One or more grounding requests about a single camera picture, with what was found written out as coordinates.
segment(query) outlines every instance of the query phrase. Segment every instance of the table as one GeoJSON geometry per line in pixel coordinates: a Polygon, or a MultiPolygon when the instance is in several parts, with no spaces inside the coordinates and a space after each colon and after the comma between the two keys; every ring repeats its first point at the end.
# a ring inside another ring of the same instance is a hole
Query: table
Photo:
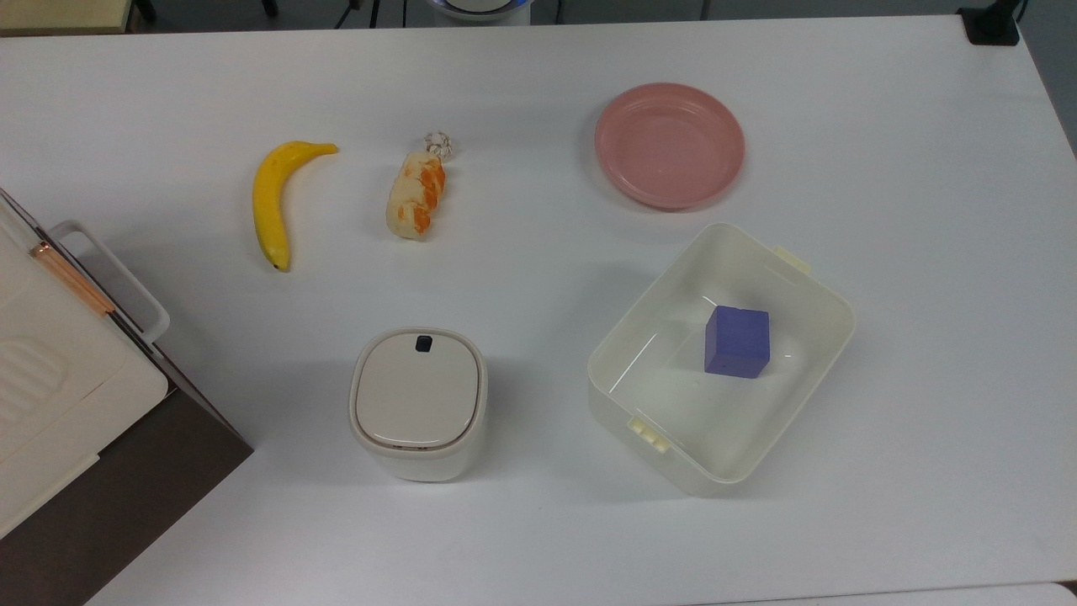
{"type": "Polygon", "coordinates": [[[123,33],[131,0],[0,0],[0,36],[123,33]]]}
{"type": "Polygon", "coordinates": [[[1077,577],[1077,163],[1023,45],[954,16],[0,40],[3,186],[82,219],[172,314],[163,347],[255,453],[98,604],[698,604],[1077,577]],[[121,75],[109,69],[123,58],[121,75]],[[741,121],[721,201],[660,213],[596,167],[652,81],[741,121]],[[383,203],[460,154],[429,241],[383,203]],[[250,186],[290,139],[293,269],[250,186]],[[686,497],[586,410],[585,363],[699,229],[812,264],[858,328],[749,480],[686,497]],[[352,438],[363,346],[458,330],[490,369],[467,477],[352,438]]]}

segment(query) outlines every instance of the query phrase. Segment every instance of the floor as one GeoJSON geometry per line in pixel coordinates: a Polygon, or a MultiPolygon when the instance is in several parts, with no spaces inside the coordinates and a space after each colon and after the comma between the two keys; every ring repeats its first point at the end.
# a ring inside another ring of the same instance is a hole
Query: floor
{"type": "MultiPolygon", "coordinates": [[[[562,0],[565,24],[952,14],[961,5],[987,6],[989,0],[562,0]]],[[[136,18],[137,32],[330,29],[345,13],[347,0],[278,0],[280,14],[267,17],[258,0],[153,0],[157,20],[136,18]]],[[[432,27],[434,10],[425,0],[362,0],[340,24],[345,29],[432,27]]],[[[533,25],[553,25],[557,0],[535,0],[533,25]]],[[[1077,2],[1031,0],[1021,30],[1054,102],[1072,147],[1077,149],[1077,2]]]]}

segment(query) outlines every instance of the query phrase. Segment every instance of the black cable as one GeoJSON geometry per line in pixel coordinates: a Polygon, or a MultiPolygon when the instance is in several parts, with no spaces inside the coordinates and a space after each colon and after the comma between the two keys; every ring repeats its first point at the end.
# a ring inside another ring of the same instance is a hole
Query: black cable
{"type": "Polygon", "coordinates": [[[348,8],[344,10],[344,14],[340,15],[340,18],[337,20],[337,24],[333,26],[333,29],[340,29],[340,26],[344,25],[344,19],[348,18],[348,13],[350,12],[351,12],[351,4],[348,4],[348,8]]]}

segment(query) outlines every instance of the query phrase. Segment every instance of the purple cube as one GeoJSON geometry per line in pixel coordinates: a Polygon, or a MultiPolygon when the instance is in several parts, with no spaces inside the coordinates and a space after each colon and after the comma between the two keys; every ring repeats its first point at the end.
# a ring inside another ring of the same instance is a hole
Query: purple cube
{"type": "Polygon", "coordinates": [[[703,370],[755,379],[770,362],[770,315],[718,306],[707,323],[703,370]]]}

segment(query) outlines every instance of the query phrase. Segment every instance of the canister lid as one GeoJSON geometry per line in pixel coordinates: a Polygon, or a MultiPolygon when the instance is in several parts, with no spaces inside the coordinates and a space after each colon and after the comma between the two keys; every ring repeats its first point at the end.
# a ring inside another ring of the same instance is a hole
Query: canister lid
{"type": "Polygon", "coordinates": [[[405,333],[370,350],[355,389],[355,421],[372,441],[397,449],[436,449],[471,427],[479,364],[450,336],[405,333]]]}

